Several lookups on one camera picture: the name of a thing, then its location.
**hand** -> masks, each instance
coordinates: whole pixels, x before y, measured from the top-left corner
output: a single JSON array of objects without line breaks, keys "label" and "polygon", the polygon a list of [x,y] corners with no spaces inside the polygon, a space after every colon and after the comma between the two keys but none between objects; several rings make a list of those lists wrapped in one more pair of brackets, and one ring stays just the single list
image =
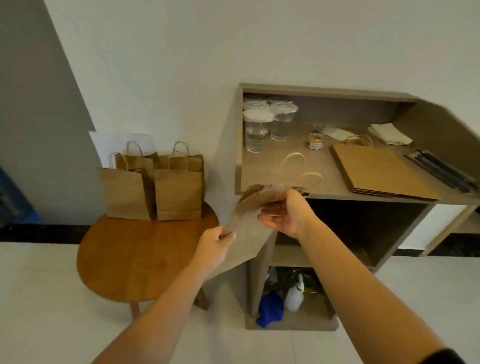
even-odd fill
[{"label": "hand", "polygon": [[237,237],[235,232],[231,232],[220,239],[224,228],[224,226],[218,226],[205,230],[198,242],[197,251],[191,265],[205,273],[206,277],[223,263],[227,256],[228,248]]},{"label": "hand", "polygon": [[279,201],[265,205],[257,218],[265,226],[298,239],[305,224],[314,217],[305,198],[289,188],[280,196]]}]

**person's right arm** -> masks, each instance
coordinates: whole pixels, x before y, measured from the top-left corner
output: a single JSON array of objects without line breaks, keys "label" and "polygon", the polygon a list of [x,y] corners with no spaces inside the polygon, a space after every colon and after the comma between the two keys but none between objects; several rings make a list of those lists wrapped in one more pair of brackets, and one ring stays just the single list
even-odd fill
[{"label": "person's right arm", "polygon": [[384,286],[314,214],[296,191],[259,219],[299,240],[360,358],[366,364],[418,364],[444,349],[432,330]]}]

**table leg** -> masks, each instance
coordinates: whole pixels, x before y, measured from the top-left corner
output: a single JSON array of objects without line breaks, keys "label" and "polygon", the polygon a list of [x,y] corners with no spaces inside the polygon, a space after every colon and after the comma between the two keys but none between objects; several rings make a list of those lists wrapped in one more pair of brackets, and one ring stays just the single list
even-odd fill
[{"label": "table leg", "polygon": [[130,310],[132,311],[133,319],[136,319],[138,316],[140,316],[140,305],[138,302],[131,303]]},{"label": "table leg", "polygon": [[195,301],[193,301],[193,304],[200,307],[204,311],[208,311],[208,306],[210,304],[208,303],[207,295],[205,294],[203,287],[200,288],[200,290],[198,291],[197,296],[195,297]]}]

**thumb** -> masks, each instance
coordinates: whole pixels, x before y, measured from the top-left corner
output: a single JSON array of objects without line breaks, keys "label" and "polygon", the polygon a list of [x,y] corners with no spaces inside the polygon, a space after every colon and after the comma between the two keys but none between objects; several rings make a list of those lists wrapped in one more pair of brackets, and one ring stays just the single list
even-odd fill
[{"label": "thumb", "polygon": [[228,248],[235,241],[236,237],[237,237],[237,233],[236,232],[231,232],[230,234],[224,236],[220,240],[220,242]]}]

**person's left arm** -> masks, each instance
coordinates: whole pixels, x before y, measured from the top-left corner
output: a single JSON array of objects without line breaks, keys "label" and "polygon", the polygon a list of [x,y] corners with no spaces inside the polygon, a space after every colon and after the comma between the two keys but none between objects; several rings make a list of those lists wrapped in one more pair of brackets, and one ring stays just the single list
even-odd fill
[{"label": "person's left arm", "polygon": [[220,239],[223,228],[219,226],[203,233],[191,263],[93,364],[166,364],[170,361],[198,291],[225,260],[235,240],[235,233]]}]

